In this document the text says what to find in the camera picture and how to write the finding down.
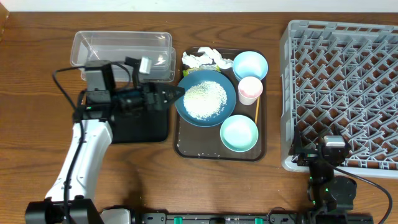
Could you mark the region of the dark blue plate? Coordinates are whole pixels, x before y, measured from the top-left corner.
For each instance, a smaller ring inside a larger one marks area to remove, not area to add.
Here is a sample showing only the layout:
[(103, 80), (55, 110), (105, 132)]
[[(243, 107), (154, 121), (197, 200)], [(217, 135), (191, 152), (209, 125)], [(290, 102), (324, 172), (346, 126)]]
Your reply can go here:
[(175, 102), (178, 114), (186, 122), (211, 127), (228, 118), (237, 102), (232, 82), (222, 73), (200, 70), (182, 78), (178, 83), (185, 94)]

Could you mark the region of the pile of white rice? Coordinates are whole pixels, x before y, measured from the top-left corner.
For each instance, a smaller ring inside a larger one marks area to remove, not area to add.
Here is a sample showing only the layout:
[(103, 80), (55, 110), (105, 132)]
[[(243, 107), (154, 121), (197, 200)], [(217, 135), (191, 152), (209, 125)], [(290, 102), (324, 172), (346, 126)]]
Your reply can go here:
[(205, 81), (189, 88), (183, 97), (188, 114), (198, 120), (206, 120), (223, 111), (228, 97), (217, 82)]

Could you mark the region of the mint green bowl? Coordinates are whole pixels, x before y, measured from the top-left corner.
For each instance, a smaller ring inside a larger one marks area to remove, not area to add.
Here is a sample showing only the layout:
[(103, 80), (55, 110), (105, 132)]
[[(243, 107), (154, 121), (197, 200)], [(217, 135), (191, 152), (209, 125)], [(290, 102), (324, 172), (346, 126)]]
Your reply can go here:
[(233, 152), (250, 151), (259, 139), (255, 122), (244, 115), (227, 118), (220, 127), (221, 142)]

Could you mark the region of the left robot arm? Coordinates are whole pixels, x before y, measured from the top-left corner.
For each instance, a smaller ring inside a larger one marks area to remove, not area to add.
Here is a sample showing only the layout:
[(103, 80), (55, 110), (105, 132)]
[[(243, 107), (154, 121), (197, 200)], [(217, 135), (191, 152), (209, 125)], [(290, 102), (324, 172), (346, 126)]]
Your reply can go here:
[(139, 216), (123, 206), (99, 212), (95, 188), (104, 155), (113, 141), (117, 115), (166, 110), (185, 89), (163, 83), (140, 83), (150, 73), (150, 59), (126, 57), (123, 63), (91, 60), (81, 66), (87, 88), (73, 108), (73, 137), (65, 162), (45, 199), (31, 202), (26, 223), (139, 223)]

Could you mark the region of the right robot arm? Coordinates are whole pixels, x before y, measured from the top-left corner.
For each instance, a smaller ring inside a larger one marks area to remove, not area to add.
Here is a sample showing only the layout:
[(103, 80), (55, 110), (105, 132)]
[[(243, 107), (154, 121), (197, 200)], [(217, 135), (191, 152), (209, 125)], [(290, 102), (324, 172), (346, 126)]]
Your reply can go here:
[(313, 203), (312, 209), (297, 216), (296, 223), (348, 223), (347, 212), (353, 209), (357, 183), (349, 177), (336, 176), (335, 170), (350, 149), (338, 130), (319, 136), (315, 148), (306, 149), (299, 129), (294, 129), (292, 150), (298, 156), (297, 165), (309, 168), (307, 194)]

